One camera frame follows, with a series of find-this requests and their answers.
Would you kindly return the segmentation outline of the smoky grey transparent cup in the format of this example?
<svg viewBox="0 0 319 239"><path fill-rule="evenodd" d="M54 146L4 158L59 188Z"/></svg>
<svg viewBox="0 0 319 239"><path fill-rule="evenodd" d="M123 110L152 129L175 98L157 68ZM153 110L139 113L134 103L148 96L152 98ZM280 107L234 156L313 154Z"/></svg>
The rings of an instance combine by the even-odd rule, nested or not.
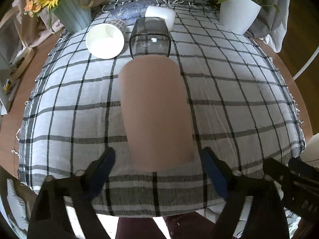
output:
<svg viewBox="0 0 319 239"><path fill-rule="evenodd" d="M145 55L170 56L171 36L166 22L159 17L136 20L129 38L132 59Z"/></svg>

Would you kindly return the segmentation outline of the pink beige curtain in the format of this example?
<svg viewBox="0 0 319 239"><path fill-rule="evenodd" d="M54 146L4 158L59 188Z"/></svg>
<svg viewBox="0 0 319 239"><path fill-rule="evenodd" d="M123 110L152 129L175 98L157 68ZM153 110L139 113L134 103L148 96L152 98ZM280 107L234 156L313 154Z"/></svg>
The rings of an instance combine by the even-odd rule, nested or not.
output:
<svg viewBox="0 0 319 239"><path fill-rule="evenodd" d="M96 7L103 2L111 0L91 0L92 7ZM17 20L20 23L22 40L26 46L35 48L44 42L55 31L63 28L61 21L55 16L49 16L47 9L39 13L38 17L24 15L24 8L27 6L25 0L14 0L12 6L17 6L20 12L17 14Z"/></svg>

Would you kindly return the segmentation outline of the white plant pot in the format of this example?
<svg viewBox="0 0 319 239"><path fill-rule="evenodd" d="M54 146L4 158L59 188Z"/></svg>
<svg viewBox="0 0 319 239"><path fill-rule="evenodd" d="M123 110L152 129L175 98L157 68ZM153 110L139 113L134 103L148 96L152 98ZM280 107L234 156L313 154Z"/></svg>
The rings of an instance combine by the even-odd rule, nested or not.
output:
<svg viewBox="0 0 319 239"><path fill-rule="evenodd" d="M225 0L220 7L220 25L231 32L243 35L251 27L261 10L252 0Z"/></svg>

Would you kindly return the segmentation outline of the striped cushion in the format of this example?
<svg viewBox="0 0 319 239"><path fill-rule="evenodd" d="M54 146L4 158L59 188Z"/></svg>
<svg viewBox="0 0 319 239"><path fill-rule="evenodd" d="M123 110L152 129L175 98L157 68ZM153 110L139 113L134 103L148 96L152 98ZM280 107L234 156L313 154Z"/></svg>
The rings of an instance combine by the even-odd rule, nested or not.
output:
<svg viewBox="0 0 319 239"><path fill-rule="evenodd" d="M7 179L7 201L18 227L22 230L28 231L29 221L27 217L26 204L17 195L12 179Z"/></svg>

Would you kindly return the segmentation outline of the clear bluish glass cup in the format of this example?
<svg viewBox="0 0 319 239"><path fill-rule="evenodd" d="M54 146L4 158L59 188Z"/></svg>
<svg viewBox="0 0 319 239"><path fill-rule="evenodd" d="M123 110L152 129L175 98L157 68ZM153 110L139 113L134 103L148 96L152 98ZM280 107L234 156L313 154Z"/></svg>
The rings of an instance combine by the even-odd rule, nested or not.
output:
<svg viewBox="0 0 319 239"><path fill-rule="evenodd" d="M122 20L127 26L134 25L136 20L143 18L146 14L146 8L116 8L110 12L113 19Z"/></svg>

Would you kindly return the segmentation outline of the small white cup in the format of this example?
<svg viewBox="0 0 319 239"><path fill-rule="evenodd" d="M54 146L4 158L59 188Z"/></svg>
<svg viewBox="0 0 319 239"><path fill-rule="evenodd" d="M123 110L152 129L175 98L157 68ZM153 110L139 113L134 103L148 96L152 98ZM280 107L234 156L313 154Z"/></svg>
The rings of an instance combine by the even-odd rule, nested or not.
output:
<svg viewBox="0 0 319 239"><path fill-rule="evenodd" d="M158 17L165 20L166 26L170 31L173 31L176 12L173 9L166 7L148 6L145 17Z"/></svg>

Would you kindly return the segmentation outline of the white paper cup with pattern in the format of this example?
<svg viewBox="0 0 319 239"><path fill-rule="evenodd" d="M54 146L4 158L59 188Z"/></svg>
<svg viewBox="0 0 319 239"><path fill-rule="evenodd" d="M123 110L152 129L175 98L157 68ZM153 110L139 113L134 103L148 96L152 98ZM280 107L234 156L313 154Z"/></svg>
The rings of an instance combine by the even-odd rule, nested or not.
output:
<svg viewBox="0 0 319 239"><path fill-rule="evenodd" d="M118 19L92 27L85 40L87 49L99 59L117 57L124 48L125 29L125 22Z"/></svg>

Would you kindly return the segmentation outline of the pink beige cup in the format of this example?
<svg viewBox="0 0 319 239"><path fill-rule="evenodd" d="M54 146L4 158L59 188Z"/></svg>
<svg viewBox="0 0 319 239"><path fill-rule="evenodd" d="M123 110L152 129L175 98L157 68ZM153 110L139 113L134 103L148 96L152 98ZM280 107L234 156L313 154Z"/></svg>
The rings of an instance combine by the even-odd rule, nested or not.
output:
<svg viewBox="0 0 319 239"><path fill-rule="evenodd" d="M137 169L163 171L193 162L192 121L178 65L164 56L140 56L123 66L119 84Z"/></svg>

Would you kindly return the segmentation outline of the light blue ribbed vase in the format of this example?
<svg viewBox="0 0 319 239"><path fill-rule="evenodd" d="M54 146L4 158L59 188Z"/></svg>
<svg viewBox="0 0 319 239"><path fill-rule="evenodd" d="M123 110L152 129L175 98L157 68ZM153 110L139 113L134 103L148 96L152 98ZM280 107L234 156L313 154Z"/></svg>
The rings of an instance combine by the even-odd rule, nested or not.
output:
<svg viewBox="0 0 319 239"><path fill-rule="evenodd" d="M61 0L53 14L69 33L77 33L92 22L91 0Z"/></svg>

